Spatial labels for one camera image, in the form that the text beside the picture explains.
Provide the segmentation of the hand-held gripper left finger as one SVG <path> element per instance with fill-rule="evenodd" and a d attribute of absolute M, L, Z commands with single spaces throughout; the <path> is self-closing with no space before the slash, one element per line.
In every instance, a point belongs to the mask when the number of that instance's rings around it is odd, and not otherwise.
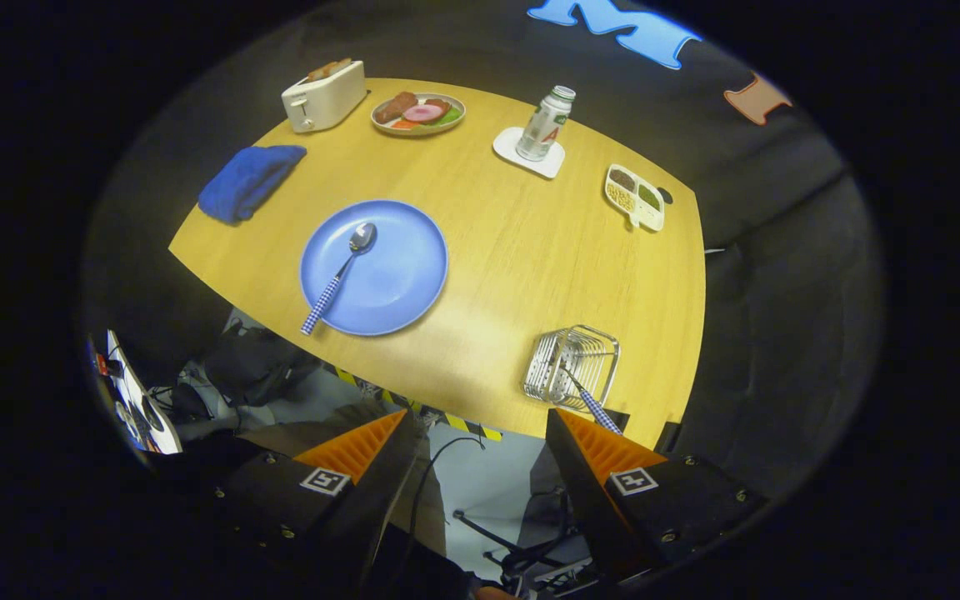
<path fill-rule="evenodd" d="M 214 476 L 228 526 L 308 584 L 363 584 L 412 470 L 417 425 L 392 412 L 303 452 L 251 443 Z"/>

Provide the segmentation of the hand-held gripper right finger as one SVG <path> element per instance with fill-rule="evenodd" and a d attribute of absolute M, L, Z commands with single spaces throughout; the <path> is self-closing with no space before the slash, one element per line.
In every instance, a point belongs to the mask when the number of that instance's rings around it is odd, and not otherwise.
<path fill-rule="evenodd" d="M 693 453 L 663 455 L 553 407 L 546 444 L 599 571 L 617 583 L 715 546 L 768 497 Z"/>

